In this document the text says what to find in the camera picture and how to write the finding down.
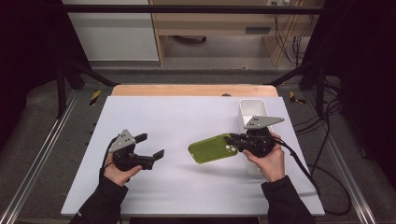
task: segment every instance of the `green object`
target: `green object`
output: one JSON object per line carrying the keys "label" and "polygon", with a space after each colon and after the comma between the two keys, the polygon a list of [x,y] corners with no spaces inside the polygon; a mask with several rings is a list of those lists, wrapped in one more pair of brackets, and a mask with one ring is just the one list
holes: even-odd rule
{"label": "green object", "polygon": [[189,145],[189,152],[194,160],[200,164],[236,155],[238,148],[228,145],[225,137],[231,136],[228,133],[224,133],[192,143]]}

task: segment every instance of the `cabinet door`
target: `cabinet door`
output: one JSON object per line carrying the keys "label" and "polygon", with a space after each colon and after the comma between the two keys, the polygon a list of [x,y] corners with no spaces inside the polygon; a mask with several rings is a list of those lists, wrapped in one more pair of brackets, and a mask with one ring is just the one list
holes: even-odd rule
{"label": "cabinet door", "polygon": [[[146,0],[63,0],[64,4],[147,5]],[[158,61],[151,15],[69,13],[91,61]]]}

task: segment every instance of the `white box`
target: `white box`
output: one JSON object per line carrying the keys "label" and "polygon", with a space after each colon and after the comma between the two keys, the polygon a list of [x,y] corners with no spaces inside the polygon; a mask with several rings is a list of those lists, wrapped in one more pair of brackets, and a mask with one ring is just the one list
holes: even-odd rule
{"label": "white box", "polygon": [[[253,116],[268,117],[265,102],[263,100],[241,100],[239,102],[239,133],[246,133],[246,124],[253,118]],[[245,165],[247,173],[250,175],[262,175],[259,167],[245,157]]]}

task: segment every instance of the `white table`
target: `white table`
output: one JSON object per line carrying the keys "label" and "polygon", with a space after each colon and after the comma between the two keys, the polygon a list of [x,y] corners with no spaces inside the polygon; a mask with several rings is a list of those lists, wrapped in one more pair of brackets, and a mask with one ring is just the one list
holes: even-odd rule
{"label": "white table", "polygon": [[[262,194],[263,179],[247,173],[242,153],[198,164],[187,150],[190,143],[207,137],[238,133],[238,106],[242,99],[262,99],[269,116],[285,118],[272,128],[305,164],[281,97],[109,96],[61,213],[73,216],[93,193],[110,140],[128,129],[132,135],[148,134],[148,140],[137,144],[136,154],[151,156],[163,148],[165,153],[153,170],[141,171],[126,184],[130,190],[121,205],[123,215],[265,215],[268,202]],[[313,215],[324,215],[314,187],[288,151],[285,155],[286,173],[303,202]]]}

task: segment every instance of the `person's left hand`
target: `person's left hand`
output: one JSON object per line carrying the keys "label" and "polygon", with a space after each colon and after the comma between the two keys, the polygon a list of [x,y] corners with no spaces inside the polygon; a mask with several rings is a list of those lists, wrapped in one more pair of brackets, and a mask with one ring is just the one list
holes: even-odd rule
{"label": "person's left hand", "polygon": [[115,184],[123,187],[130,177],[136,175],[142,166],[138,165],[129,171],[121,171],[113,163],[113,153],[108,153],[105,169],[105,177],[113,181]]}

